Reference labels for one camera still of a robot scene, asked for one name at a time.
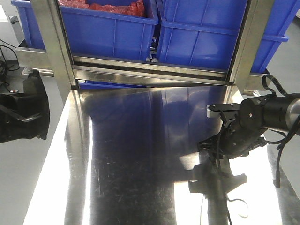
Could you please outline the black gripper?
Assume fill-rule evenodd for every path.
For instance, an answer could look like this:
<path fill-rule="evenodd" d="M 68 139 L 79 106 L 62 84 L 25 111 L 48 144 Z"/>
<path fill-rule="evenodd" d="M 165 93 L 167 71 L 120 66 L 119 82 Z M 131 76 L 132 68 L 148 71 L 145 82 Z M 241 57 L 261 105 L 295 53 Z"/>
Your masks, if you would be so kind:
<path fill-rule="evenodd" d="M 207 151 L 210 162 L 220 165 L 223 155 L 231 159 L 247 156 L 251 150 L 266 145 L 265 139 L 261 137 L 266 130 L 266 128 L 251 130 L 235 121 L 225 128 L 220 138 L 210 137 L 198 142 L 198 151 Z"/>

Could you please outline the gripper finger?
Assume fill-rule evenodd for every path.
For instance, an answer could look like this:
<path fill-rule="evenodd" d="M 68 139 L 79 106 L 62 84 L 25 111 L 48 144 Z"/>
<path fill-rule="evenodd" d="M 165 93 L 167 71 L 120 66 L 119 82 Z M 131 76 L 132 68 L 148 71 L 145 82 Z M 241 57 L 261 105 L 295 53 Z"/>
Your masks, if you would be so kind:
<path fill-rule="evenodd" d="M 32 122 L 43 117 L 41 97 L 25 93 L 0 95 L 0 112 L 19 122 Z"/>
<path fill-rule="evenodd" d="M 0 113 L 0 142 L 5 143 L 17 139 L 47 138 L 50 109 L 48 98 L 41 100 L 43 117 L 32 122 L 19 122 L 4 113 Z"/>

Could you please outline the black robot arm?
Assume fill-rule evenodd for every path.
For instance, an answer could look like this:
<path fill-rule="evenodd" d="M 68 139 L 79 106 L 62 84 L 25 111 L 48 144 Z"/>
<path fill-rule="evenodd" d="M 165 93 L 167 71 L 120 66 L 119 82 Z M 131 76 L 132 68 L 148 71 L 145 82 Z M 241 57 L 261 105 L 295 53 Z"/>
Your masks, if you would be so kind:
<path fill-rule="evenodd" d="M 212 104 L 207 117 L 219 117 L 220 132 L 197 144 L 199 151 L 207 151 L 212 158 L 245 157 L 257 147 L 266 145 L 262 134 L 267 130 L 289 132 L 300 114 L 300 96 L 265 95 L 244 99 L 240 104 Z"/>

